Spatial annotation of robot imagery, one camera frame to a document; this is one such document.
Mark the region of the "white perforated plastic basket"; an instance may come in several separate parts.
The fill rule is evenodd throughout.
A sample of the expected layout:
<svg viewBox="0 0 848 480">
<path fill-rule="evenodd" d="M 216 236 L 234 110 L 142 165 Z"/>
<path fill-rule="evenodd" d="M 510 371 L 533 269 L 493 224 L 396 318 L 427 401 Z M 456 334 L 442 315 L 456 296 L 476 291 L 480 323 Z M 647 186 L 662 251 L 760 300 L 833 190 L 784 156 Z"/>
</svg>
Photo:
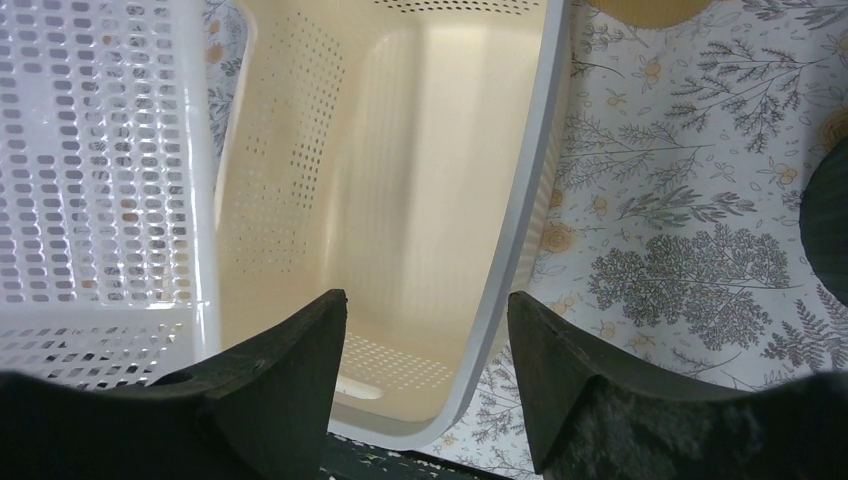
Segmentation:
<svg viewBox="0 0 848 480">
<path fill-rule="evenodd" d="M 84 390 L 221 350 L 200 1 L 1 5 L 1 368 Z"/>
</svg>

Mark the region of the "cream plastic basket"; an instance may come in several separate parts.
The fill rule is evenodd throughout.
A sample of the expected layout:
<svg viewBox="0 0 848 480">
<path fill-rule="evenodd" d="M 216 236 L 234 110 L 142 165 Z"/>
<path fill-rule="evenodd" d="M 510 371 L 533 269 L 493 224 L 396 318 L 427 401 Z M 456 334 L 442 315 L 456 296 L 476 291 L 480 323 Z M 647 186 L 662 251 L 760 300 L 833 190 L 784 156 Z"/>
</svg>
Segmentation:
<svg viewBox="0 0 848 480">
<path fill-rule="evenodd" d="M 545 227 L 566 1 L 243 1 L 216 188 L 221 338 L 347 297 L 330 428 L 424 447 L 465 413 Z"/>
</svg>

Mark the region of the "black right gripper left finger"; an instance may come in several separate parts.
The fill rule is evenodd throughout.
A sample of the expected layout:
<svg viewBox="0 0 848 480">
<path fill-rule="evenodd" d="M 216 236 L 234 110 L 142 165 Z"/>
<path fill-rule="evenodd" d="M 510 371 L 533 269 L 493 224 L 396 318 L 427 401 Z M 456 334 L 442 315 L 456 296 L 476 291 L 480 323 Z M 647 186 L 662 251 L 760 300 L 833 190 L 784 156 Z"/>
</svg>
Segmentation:
<svg viewBox="0 0 848 480">
<path fill-rule="evenodd" d="M 1 376 L 5 479 L 313 479 L 347 299 L 330 290 L 276 326 L 149 386 L 77 390 Z"/>
</svg>

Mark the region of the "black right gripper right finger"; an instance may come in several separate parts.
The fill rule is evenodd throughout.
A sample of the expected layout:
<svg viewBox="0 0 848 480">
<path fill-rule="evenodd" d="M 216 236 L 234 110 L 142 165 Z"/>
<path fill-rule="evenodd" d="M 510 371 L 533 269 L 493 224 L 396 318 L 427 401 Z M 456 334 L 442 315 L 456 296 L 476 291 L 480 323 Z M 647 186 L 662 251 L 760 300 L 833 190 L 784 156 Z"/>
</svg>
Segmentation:
<svg viewBox="0 0 848 480">
<path fill-rule="evenodd" d="M 535 471 L 546 479 L 843 479 L 847 377 L 759 392 L 653 365 L 526 292 L 508 330 Z"/>
</svg>

